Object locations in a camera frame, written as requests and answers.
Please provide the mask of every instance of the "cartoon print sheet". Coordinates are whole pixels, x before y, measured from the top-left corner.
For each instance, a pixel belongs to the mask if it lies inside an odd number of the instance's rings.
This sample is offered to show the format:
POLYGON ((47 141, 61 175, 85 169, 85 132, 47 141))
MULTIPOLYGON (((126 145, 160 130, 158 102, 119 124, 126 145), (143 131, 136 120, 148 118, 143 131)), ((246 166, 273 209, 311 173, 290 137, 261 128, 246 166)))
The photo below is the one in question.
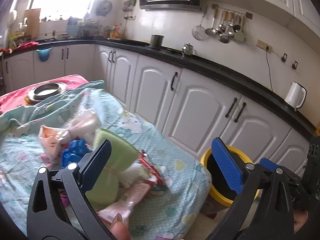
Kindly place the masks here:
POLYGON ((40 125, 68 127, 84 109, 95 111, 103 128, 138 150, 145 150, 164 176, 167 187, 155 186, 135 206, 129 221, 132 239, 183 238, 208 195, 209 172, 191 155, 164 139, 152 124, 124 111, 103 90, 103 81, 90 82, 36 106, 20 106, 1 115, 0 201, 16 225, 26 234, 31 188, 38 169, 44 166, 37 138, 40 125))

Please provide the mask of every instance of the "white electric kettle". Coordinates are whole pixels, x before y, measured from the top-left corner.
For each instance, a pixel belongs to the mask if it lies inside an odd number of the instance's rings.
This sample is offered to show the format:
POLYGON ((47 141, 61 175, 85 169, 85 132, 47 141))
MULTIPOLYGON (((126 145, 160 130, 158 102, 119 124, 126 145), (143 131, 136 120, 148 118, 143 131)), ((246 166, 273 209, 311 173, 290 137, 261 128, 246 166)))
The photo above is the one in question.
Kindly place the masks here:
POLYGON ((302 107, 304 101, 306 100, 306 96, 306 89, 302 85, 292 82, 290 90, 284 101, 286 101, 294 109, 298 109, 302 107))

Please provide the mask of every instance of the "metal bowl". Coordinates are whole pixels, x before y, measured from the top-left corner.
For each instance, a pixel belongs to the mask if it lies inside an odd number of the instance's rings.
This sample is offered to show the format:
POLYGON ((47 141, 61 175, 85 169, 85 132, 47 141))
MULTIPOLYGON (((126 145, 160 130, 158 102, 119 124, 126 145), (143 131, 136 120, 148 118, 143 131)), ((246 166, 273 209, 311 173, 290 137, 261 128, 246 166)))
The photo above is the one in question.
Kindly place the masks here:
POLYGON ((28 97, 33 102, 41 102, 48 97, 64 93, 66 90, 67 85, 65 83, 50 82, 32 89, 28 93, 28 97))

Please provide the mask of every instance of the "cutting board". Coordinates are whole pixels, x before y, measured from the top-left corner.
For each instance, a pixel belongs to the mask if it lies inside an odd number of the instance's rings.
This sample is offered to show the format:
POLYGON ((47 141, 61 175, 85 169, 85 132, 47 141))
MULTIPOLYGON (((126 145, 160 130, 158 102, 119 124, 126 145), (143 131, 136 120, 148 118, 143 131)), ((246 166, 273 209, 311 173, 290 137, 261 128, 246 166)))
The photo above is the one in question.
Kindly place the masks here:
POLYGON ((36 39, 39 34, 40 11, 41 11, 41 8, 30 9, 30 10, 26 10, 24 12, 24 18, 28 18, 26 33, 27 33, 27 35, 31 36, 30 37, 31 39, 36 39))

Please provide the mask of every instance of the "green cloth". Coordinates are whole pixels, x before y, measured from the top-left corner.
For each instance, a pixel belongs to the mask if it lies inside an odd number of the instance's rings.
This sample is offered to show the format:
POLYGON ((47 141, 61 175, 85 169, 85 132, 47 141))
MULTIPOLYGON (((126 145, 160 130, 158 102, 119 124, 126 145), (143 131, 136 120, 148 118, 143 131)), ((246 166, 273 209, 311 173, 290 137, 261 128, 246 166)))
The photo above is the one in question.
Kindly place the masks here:
POLYGON ((129 168, 139 157, 139 151, 130 143, 103 128, 96 131, 93 149, 96 149, 105 139, 111 142, 111 156, 93 189, 86 192, 91 204, 101 206, 108 206, 116 200, 119 188, 118 174, 129 168))

